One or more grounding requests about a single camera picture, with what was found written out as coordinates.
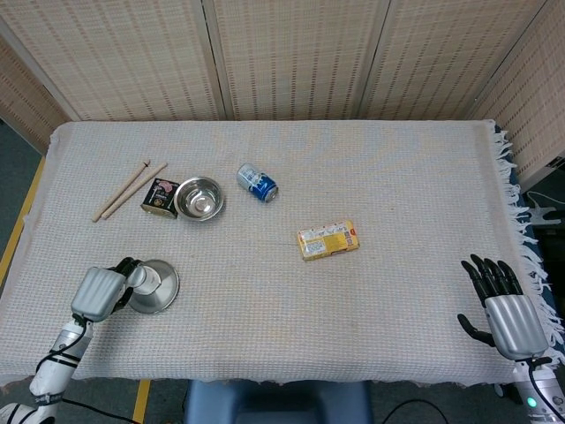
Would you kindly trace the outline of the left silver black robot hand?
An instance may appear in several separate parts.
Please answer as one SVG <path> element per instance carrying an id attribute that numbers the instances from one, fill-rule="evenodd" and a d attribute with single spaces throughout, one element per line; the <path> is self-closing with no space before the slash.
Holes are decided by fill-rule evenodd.
<path id="1" fill-rule="evenodd" d="M 90 268 L 72 300 L 72 316 L 84 322 L 102 322 L 123 309 L 133 294 L 130 277 L 141 264 L 126 257 L 114 267 Z"/>

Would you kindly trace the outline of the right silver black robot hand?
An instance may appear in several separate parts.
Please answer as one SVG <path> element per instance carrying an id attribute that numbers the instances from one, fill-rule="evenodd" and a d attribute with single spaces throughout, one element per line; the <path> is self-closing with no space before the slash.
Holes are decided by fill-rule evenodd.
<path id="1" fill-rule="evenodd" d="M 483 307 L 488 331 L 474 327 L 464 314 L 457 320 L 472 339 L 497 349 L 504 358 L 526 361 L 540 358 L 549 347 L 536 308 L 524 294 L 514 270 L 504 261 L 476 254 L 461 265 Z"/>

